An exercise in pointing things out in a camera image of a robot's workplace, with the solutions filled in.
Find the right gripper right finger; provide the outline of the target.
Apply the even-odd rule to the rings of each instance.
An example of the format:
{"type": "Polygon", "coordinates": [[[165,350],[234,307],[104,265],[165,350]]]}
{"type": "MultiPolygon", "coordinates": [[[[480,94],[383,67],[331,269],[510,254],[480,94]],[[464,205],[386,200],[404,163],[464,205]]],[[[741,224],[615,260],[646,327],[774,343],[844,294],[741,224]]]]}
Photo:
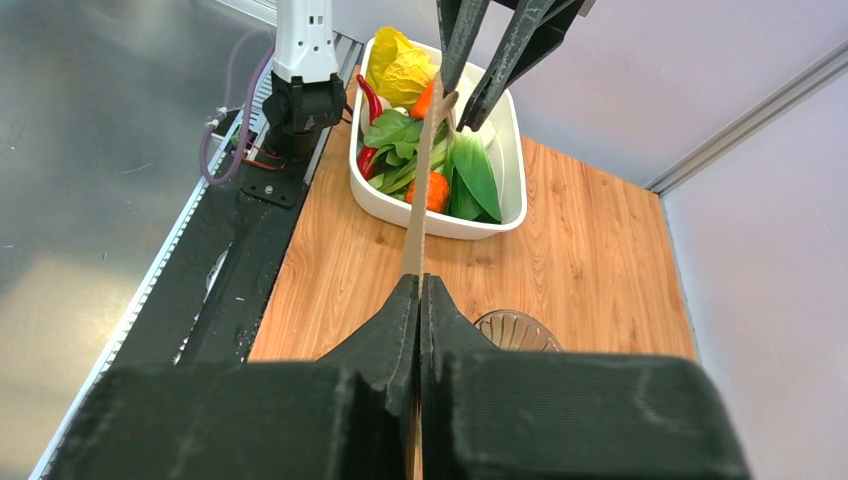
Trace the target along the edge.
{"type": "Polygon", "coordinates": [[[705,371],[678,357],[508,351],[444,282],[420,300],[427,479],[748,479],[705,371]]]}

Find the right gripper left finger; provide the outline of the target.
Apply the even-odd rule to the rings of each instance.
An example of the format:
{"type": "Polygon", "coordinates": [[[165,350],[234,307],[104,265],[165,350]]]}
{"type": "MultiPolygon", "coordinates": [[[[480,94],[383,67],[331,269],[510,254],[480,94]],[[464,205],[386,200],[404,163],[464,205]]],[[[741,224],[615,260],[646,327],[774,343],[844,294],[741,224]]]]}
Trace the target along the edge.
{"type": "Polygon", "coordinates": [[[316,361],[125,367],[75,415],[51,479],[410,479],[420,280],[316,361]]]}

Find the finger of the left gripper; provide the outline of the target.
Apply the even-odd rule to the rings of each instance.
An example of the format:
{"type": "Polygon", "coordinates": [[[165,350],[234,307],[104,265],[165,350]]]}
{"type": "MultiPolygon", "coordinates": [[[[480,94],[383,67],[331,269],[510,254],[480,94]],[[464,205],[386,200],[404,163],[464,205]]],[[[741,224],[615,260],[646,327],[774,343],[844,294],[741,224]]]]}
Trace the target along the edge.
{"type": "Polygon", "coordinates": [[[437,0],[445,94],[454,91],[486,14],[489,0],[437,0]]]}
{"type": "Polygon", "coordinates": [[[477,131],[505,90],[564,41],[574,20],[591,1],[503,1],[513,11],[482,79],[470,95],[457,127],[477,131]]]}

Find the brown paper coffee filter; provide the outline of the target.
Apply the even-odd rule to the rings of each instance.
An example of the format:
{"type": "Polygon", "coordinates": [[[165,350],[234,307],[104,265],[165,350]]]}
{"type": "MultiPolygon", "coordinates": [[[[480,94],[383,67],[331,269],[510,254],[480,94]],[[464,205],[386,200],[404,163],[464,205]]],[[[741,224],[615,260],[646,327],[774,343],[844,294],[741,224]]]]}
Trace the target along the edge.
{"type": "Polygon", "coordinates": [[[423,127],[419,142],[419,155],[415,169],[415,192],[411,204],[409,223],[404,241],[401,269],[403,274],[411,274],[416,281],[413,299],[415,300],[415,314],[413,327],[415,341],[411,358],[411,403],[409,416],[409,442],[406,447],[405,457],[408,463],[408,478],[417,479],[417,470],[421,465],[420,460],[420,315],[421,297],[424,285],[425,267],[425,220],[427,212],[427,198],[429,194],[429,176],[432,166],[432,149],[435,144],[435,136],[439,125],[450,119],[452,110],[457,100],[457,93],[445,94],[441,73],[434,77],[433,91],[430,109],[423,120],[423,127]]]}

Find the glass ribbed coffee dripper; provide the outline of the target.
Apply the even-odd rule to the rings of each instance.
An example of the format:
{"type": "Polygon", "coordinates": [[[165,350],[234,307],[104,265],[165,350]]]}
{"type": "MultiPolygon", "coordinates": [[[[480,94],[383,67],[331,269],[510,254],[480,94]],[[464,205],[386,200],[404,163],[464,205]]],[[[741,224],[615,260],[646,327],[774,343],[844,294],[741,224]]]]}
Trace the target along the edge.
{"type": "Polygon", "coordinates": [[[561,352],[553,333],[536,318],[520,311],[499,309],[473,322],[490,342],[502,350],[561,352]]]}

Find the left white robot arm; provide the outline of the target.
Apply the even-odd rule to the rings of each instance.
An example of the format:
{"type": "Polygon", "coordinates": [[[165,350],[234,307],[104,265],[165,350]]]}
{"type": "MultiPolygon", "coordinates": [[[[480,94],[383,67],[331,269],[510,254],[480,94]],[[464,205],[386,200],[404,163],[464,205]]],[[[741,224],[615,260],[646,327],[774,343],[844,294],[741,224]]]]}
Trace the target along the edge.
{"type": "MultiPolygon", "coordinates": [[[[587,1],[507,1],[510,22],[482,79],[457,122],[478,130],[499,98],[563,42],[587,1]]],[[[442,50],[440,79],[456,88],[488,9],[486,1],[439,1],[436,4],[442,50]]],[[[272,130],[286,137],[311,136],[342,118],[343,81],[333,46],[329,1],[280,1],[272,61],[272,94],[263,111],[272,130]]]]}

